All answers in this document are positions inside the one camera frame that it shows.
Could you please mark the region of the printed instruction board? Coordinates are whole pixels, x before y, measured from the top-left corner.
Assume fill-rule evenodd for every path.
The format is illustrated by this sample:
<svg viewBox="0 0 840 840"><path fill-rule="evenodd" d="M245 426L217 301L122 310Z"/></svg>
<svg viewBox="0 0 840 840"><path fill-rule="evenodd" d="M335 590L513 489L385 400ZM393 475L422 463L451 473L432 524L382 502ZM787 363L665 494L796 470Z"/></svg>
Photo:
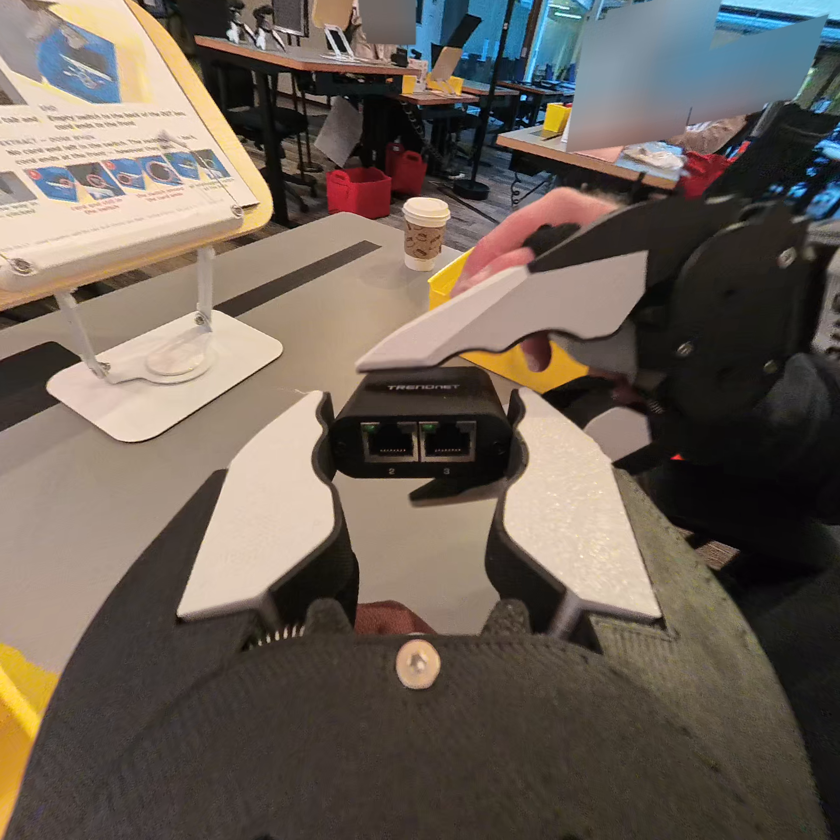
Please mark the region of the printed instruction board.
<svg viewBox="0 0 840 840"><path fill-rule="evenodd" d="M263 176L135 2L2 2L2 310L264 227Z"/></svg>

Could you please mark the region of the person's right forearm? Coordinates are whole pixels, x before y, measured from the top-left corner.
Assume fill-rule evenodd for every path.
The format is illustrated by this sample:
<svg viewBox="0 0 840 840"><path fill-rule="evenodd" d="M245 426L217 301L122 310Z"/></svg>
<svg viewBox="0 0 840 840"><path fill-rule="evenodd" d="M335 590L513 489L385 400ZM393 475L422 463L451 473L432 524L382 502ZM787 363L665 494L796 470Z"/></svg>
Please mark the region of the person's right forearm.
<svg viewBox="0 0 840 840"><path fill-rule="evenodd" d="M839 523L838 363L798 353L756 406L763 476L798 496L814 518Z"/></svg>

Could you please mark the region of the person's left hand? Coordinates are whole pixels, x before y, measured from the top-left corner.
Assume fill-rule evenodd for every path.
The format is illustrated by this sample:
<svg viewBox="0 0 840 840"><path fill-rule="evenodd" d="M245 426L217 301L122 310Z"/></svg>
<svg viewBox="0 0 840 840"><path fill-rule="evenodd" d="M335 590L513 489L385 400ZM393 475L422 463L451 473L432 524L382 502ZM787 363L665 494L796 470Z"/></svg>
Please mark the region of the person's left hand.
<svg viewBox="0 0 840 840"><path fill-rule="evenodd" d="M354 631L365 636L434 635L435 630L422 617L395 601L359 604Z"/></svg>

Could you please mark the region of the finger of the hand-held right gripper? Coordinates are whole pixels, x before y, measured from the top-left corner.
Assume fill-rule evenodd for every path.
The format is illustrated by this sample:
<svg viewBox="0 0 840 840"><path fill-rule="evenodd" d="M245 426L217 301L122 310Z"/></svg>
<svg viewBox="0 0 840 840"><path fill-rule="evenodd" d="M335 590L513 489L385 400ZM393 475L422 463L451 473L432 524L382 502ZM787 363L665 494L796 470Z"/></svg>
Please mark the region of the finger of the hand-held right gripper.
<svg viewBox="0 0 840 840"><path fill-rule="evenodd" d="M648 417L632 407L615 406L594 413L592 408L572 406L563 414L589 435L611 459L612 465L631 476L640 476L657 465L657 445ZM433 506L489 498L497 493L503 478L524 457L510 455L504 468L483 469L466 476L442 476L412 490L414 506Z"/></svg>
<svg viewBox="0 0 840 840"><path fill-rule="evenodd" d="M531 272L503 270L386 336L359 373L424 370L467 351L499 353L536 333L581 341L615 334L646 289L648 252Z"/></svg>

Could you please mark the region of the black network switch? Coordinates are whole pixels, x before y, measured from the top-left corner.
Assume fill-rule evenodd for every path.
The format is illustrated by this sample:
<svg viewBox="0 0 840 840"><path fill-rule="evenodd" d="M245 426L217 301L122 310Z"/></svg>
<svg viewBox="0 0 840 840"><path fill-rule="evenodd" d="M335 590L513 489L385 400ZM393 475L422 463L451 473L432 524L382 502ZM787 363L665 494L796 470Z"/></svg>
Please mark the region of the black network switch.
<svg viewBox="0 0 840 840"><path fill-rule="evenodd" d="M501 478L512 428L485 371L367 374L330 426L336 469L355 479Z"/></svg>

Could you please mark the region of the long wooden work table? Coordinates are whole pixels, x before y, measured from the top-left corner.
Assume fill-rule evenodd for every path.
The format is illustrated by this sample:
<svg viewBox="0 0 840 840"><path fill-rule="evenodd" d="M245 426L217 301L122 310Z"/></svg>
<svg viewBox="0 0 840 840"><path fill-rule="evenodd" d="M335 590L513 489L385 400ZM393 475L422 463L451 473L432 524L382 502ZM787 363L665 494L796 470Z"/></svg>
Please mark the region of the long wooden work table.
<svg viewBox="0 0 840 840"><path fill-rule="evenodd" d="M456 103L478 102L475 96L446 97L436 91L408 93L403 79L416 80L408 67L389 64L364 63L357 60L337 60L311 55L298 48L268 51L253 45L235 44L225 38L194 36L195 46L205 70L214 70L216 81L205 84L215 91L215 100L234 131L247 139L257 138L265 155L264 179L273 202L271 219L286 228L296 225L290 220L287 198L287 177L282 169L284 154L281 143L285 138L303 133L305 115L290 111L288 115L277 107L276 80L290 76L292 86L299 88L300 100L308 92L317 96L357 98L373 101L362 111L363 162L381 167L385 162L382 103L394 100L408 108L442 107ZM232 68L248 72L253 88L252 107L229 107L228 75Z"/></svg>

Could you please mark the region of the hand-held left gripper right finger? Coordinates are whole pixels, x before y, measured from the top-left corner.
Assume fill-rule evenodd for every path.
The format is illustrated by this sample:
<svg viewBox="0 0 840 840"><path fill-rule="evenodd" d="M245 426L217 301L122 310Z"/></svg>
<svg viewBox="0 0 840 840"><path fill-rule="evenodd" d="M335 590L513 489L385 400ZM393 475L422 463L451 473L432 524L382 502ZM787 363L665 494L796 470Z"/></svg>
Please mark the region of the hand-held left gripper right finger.
<svg viewBox="0 0 840 840"><path fill-rule="evenodd" d="M487 577L525 605L534 633L571 637L585 616L662 619L616 472L597 443L530 390L511 394L513 436L486 544Z"/></svg>

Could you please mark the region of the red storage bin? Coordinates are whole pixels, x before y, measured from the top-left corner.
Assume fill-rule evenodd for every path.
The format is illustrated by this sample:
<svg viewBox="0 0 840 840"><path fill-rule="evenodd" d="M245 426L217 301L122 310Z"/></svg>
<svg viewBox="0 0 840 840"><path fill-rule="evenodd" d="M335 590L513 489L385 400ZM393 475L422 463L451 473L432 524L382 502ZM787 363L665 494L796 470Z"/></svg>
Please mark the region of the red storage bin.
<svg viewBox="0 0 840 840"><path fill-rule="evenodd" d="M349 213L369 219L391 212L392 178L375 167L353 167L326 176L328 212Z"/></svg>
<svg viewBox="0 0 840 840"><path fill-rule="evenodd" d="M385 147L385 173L391 179L393 195L420 196L427 162L420 153L406 149L402 143L392 142Z"/></svg>

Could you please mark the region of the paper coffee cup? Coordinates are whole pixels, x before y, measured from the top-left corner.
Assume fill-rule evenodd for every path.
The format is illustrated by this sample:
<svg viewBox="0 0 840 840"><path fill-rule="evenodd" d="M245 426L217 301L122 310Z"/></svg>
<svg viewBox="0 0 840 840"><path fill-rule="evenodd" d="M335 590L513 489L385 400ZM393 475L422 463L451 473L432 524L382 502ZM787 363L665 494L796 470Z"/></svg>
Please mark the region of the paper coffee cup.
<svg viewBox="0 0 840 840"><path fill-rule="evenodd" d="M450 210L446 201L429 196L408 198L403 207L404 264L430 271L442 252Z"/></svg>

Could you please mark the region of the yellow divided plastic bin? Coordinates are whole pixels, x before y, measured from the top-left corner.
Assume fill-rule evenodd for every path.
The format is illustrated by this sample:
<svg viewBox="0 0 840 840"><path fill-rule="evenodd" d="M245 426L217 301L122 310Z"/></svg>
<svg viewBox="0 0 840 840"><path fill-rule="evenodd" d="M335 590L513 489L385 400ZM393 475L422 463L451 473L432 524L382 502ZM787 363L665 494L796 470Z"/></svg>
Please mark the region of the yellow divided plastic bin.
<svg viewBox="0 0 840 840"><path fill-rule="evenodd" d="M429 310L444 305L450 299L452 290L471 252L472 249L466 251L428 279ZM589 374L586 366L573 360L556 343L552 343L551 348L551 363L542 372L529 369L520 346L515 346L503 353L470 351L462 353L460 357L488 372L539 394L546 393Z"/></svg>

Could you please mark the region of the person's right hand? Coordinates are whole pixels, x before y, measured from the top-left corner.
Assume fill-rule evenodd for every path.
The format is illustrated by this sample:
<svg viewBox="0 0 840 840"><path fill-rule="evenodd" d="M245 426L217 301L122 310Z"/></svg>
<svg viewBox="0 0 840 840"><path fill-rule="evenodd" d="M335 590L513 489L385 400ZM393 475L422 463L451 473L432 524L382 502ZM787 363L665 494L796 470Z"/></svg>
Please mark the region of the person's right hand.
<svg viewBox="0 0 840 840"><path fill-rule="evenodd" d="M450 297L456 298L503 270L531 263L535 255L526 246L526 240L542 226L576 224L585 227L617 208L612 201L573 188L553 189L512 213L479 241L469 254Z"/></svg>

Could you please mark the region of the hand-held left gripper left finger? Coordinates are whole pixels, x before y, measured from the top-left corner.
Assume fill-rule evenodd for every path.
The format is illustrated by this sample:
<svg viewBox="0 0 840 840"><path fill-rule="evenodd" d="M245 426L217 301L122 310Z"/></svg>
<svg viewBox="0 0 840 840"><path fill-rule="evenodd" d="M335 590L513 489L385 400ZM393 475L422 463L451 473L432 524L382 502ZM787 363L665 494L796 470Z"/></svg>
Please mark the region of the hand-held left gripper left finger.
<svg viewBox="0 0 840 840"><path fill-rule="evenodd" d="M176 614L185 622L251 612L274 634L304 627L333 599L355 619L360 568L329 443L331 397L309 392L228 466Z"/></svg>

